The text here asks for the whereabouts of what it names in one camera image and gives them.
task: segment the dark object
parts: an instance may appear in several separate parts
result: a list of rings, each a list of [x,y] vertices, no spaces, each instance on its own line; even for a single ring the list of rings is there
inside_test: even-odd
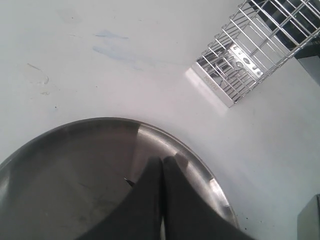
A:
[[[139,181],[124,201],[78,240],[160,239],[162,162],[150,158]]]
[[[133,181],[130,181],[129,179],[124,177],[124,180],[131,186],[133,187],[135,185],[135,183]]]
[[[173,157],[150,158],[123,203],[78,240],[159,240],[162,215],[167,240],[252,240],[202,200]]]
[[[315,195],[297,219],[298,240],[320,240],[320,195]]]
[[[167,240],[252,240],[223,220],[195,192],[176,160],[163,160]]]

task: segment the metal bowl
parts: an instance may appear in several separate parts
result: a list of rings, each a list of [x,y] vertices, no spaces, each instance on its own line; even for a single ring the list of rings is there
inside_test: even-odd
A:
[[[182,142],[145,123],[93,118],[33,139],[0,165],[1,239],[74,239],[108,216],[150,156],[174,156],[200,196],[238,226],[214,175]]]

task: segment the metal grate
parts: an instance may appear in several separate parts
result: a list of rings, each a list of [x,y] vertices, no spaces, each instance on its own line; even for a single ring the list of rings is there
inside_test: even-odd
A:
[[[318,35],[317,4],[310,0],[246,0],[193,69],[232,106]]]

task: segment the white surface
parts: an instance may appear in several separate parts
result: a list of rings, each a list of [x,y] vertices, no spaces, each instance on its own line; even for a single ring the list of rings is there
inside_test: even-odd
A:
[[[187,71],[238,2],[0,1],[0,159],[72,121],[144,121],[207,163],[243,231],[296,239],[320,193],[320,87],[290,60],[226,109]]]

